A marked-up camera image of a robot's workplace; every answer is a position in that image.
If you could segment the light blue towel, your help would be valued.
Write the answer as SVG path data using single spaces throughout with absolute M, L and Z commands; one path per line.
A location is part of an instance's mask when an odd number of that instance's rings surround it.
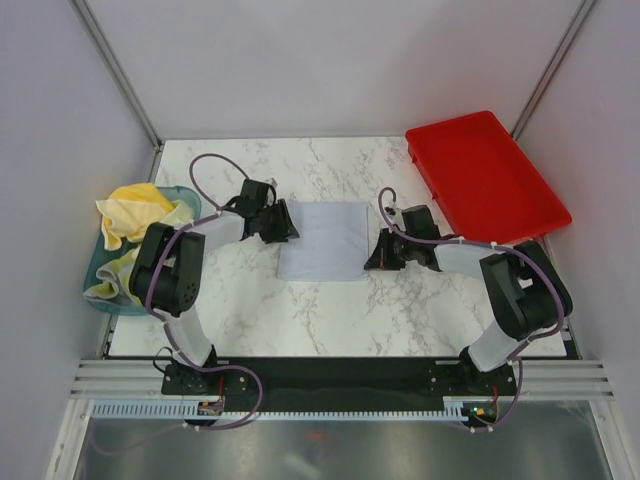
M 299 237 L 280 248 L 277 277 L 297 282 L 353 282 L 366 277 L 368 206 L 297 202 L 290 214 Z

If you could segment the green frog pattern towel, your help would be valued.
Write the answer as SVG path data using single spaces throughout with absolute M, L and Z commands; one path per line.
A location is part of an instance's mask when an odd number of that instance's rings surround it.
M 181 228 L 194 221 L 193 210 L 186 202 L 177 200 L 172 203 L 172 206 L 173 209 L 159 219 L 159 223 L 169 225 L 173 228 Z

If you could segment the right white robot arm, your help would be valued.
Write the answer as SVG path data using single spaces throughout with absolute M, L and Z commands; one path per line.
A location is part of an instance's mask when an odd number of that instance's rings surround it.
M 458 385 L 480 394 L 493 383 L 493 370 L 521 352 L 544 330 L 573 312 L 572 298 L 542 247 L 534 240 L 513 247 L 469 245 L 443 236 L 430 209 L 418 205 L 385 209 L 393 227 L 380 230 L 366 271 L 399 271 L 416 262 L 435 272 L 457 273 L 484 282 L 494 320 L 460 354 Z

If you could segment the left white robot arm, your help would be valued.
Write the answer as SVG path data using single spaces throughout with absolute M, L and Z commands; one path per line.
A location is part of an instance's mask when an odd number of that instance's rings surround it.
M 246 179 L 216 213 L 180 228 L 151 224 L 134 262 L 129 289 L 162 324 L 173 358 L 187 366 L 184 382 L 197 394 L 210 393 L 219 380 L 215 348 L 195 307 L 205 256 L 253 236 L 265 244 L 299 237 L 272 181 Z

